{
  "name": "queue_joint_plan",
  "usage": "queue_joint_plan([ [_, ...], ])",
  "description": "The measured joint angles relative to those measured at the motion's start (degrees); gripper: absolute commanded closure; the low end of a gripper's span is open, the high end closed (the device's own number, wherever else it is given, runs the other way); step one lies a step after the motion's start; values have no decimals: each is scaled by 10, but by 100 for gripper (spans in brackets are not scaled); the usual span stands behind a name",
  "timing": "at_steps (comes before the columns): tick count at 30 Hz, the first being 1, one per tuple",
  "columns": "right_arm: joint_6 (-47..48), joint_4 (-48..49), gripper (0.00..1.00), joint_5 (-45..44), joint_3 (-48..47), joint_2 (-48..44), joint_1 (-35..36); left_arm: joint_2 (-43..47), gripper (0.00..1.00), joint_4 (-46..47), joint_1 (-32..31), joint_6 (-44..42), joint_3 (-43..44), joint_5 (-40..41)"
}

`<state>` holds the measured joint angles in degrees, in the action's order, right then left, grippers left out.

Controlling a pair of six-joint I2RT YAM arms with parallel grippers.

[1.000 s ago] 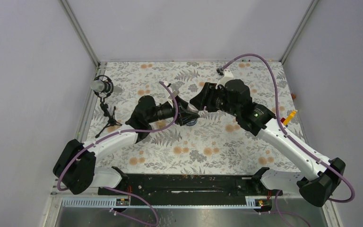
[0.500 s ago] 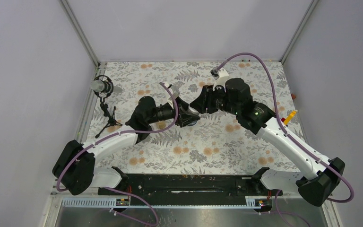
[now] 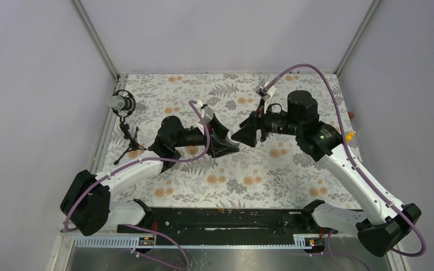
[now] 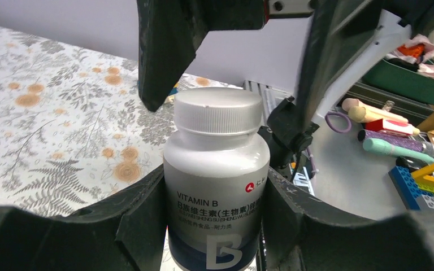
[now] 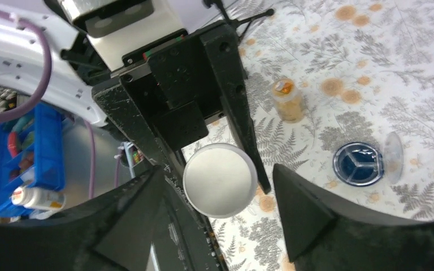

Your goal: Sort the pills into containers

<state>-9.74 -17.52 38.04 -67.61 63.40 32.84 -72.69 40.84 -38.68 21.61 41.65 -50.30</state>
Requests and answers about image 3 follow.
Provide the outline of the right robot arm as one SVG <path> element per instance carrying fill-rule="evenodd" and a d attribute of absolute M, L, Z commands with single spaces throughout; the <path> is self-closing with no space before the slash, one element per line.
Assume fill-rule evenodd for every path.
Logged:
<path fill-rule="evenodd" d="M 311 233 L 329 228 L 358 238 L 377 257 L 385 256 L 419 220 L 422 212 L 385 189 L 356 158 L 341 134 L 321 121 L 318 103 L 308 91 L 287 96 L 287 109 L 272 111 L 272 91 L 257 89 L 258 108 L 227 135 L 233 143 L 255 147 L 270 133 L 294 136 L 298 147 L 330 171 L 361 207 L 361 211 L 337 208 L 315 200 L 304 208 L 302 227 Z"/>

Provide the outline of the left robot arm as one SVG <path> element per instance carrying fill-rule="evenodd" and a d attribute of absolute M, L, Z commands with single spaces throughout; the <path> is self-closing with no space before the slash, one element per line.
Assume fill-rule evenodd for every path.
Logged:
<path fill-rule="evenodd" d="M 106 171 L 79 172 L 61 204 L 64 229 L 90 236 L 105 226 L 131 224 L 140 232 L 148 231 L 153 218 L 137 200 L 116 202 L 114 197 L 138 181 L 157 176 L 177 163 L 191 163 L 205 155 L 218 158 L 239 151 L 213 110 L 201 101 L 189 102 L 197 114 L 195 126 L 185 128 L 177 116 L 164 118 L 154 142 L 143 153 Z"/>

